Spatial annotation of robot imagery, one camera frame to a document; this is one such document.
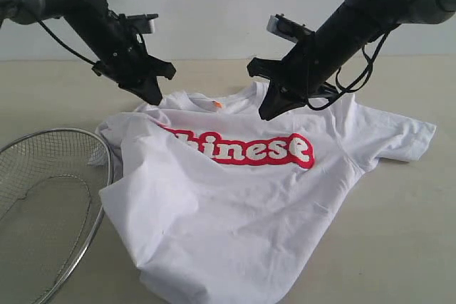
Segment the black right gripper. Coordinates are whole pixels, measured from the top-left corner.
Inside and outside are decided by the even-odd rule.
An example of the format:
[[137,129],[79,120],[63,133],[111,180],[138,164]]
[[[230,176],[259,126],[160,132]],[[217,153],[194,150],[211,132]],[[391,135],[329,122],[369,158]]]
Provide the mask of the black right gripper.
[[270,81],[260,118],[273,120],[304,107],[311,98],[335,98],[338,91],[326,83],[337,70],[338,41],[320,33],[303,36],[281,60],[253,58],[247,65],[249,76]]

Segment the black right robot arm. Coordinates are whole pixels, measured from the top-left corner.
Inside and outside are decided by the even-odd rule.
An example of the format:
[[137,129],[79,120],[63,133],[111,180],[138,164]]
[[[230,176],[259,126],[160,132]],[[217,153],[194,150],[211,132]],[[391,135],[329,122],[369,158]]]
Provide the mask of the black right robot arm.
[[[282,14],[270,17],[267,31],[294,47],[280,60],[253,58],[247,66],[251,77],[269,81],[259,107],[263,120],[293,109],[309,107],[312,98],[327,101],[322,110],[345,94],[360,90],[373,72],[373,64],[390,33],[404,24],[436,25],[455,15],[455,0],[343,0],[316,31]],[[378,42],[373,55],[365,55],[364,71],[350,84],[330,84],[342,66],[366,45]]]

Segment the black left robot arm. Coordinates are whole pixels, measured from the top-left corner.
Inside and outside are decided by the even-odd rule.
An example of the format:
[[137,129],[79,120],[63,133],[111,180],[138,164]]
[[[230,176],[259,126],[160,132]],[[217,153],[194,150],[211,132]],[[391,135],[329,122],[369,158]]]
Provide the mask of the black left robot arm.
[[[151,56],[144,36],[153,32],[157,14],[125,15],[110,9],[107,0],[1,0],[1,20],[20,25],[38,23],[67,51],[90,64],[98,76],[114,81],[122,90],[159,105],[159,77],[172,79],[173,64]],[[92,61],[57,38],[44,23],[64,19],[97,57]]]

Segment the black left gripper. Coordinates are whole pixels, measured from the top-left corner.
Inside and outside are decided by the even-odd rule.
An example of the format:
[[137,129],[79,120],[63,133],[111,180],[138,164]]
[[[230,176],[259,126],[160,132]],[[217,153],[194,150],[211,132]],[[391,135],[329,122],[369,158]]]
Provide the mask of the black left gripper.
[[162,101],[157,77],[172,80],[176,74],[171,62],[148,54],[138,29],[98,29],[91,35],[91,50],[98,58],[92,66],[96,75],[111,79],[151,105]]

